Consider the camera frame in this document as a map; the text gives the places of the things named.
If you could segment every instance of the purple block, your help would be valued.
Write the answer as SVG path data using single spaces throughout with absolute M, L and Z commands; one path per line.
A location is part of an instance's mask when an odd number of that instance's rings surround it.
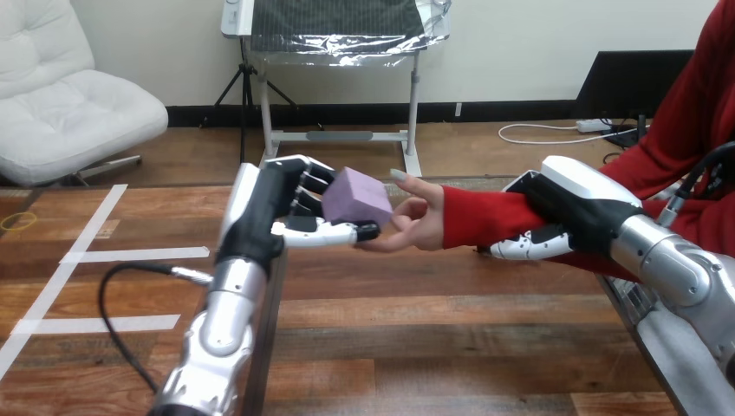
M 378 179 L 346 167 L 322 195 L 324 219 L 333 221 L 390 221 L 393 208 L 386 187 Z

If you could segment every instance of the robotic hand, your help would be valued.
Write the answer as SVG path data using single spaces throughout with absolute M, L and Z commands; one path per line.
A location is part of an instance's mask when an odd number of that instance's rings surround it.
M 287 247 L 354 244 L 377 238 L 373 222 L 331 224 L 322 194 L 335 171 L 305 156 L 243 164 L 237 174 L 219 238 L 205 310 L 185 334 L 181 362 L 157 392 L 151 415 L 226 415 L 237 400 L 236 378 L 254 345 L 252 319 L 270 278 L 271 260 Z M 275 222 L 286 217 L 286 223 Z M 174 268 L 174 274 L 195 272 Z
M 627 189 L 568 158 L 548 157 L 541 172 L 527 172 L 506 191 L 525 194 L 533 209 L 556 225 L 481 252 L 510 260 L 574 250 L 611 258 L 657 290 L 666 306 L 692 325 L 735 387 L 735 259 L 702 250 L 666 228 L 688 198 L 689 185 L 672 197 L 658 224 Z

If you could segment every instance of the black monitor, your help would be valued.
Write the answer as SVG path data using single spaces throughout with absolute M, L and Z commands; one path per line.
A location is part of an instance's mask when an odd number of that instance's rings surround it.
M 597 54 L 572 118 L 653 118 L 693 50 L 603 51 Z

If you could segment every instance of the white chair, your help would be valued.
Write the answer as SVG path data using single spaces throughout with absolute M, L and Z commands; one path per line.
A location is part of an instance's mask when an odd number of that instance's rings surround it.
M 0 0 L 0 175 L 19 185 L 84 180 L 140 162 L 133 156 L 80 171 L 167 124 L 155 97 L 94 70 L 68 0 Z

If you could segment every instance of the white cable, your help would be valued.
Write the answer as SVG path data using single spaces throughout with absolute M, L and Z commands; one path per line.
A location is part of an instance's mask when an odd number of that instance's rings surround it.
M 515 143 L 517 145 L 574 145 L 575 143 L 584 143 L 585 141 L 592 141 L 592 140 L 599 140 L 599 139 L 605 139 L 607 137 L 616 136 L 618 134 L 625 134 L 625 133 L 631 133 L 636 131 L 636 128 L 626 130 L 624 132 L 618 132 L 618 133 L 610 133 L 605 134 L 603 136 L 596 136 L 596 137 L 589 137 L 587 139 L 579 139 L 579 140 L 568 140 L 568 141 L 523 141 L 523 140 L 512 140 L 508 139 L 507 137 L 503 136 L 503 132 L 509 128 L 512 127 L 538 127 L 538 128 L 548 128 L 551 130 L 576 130 L 576 127 L 554 127 L 554 126 L 543 126 L 540 124 L 511 124 L 509 126 L 505 126 L 498 130 L 498 136 L 500 136 L 500 139 L 503 139 L 507 141 L 508 143 Z

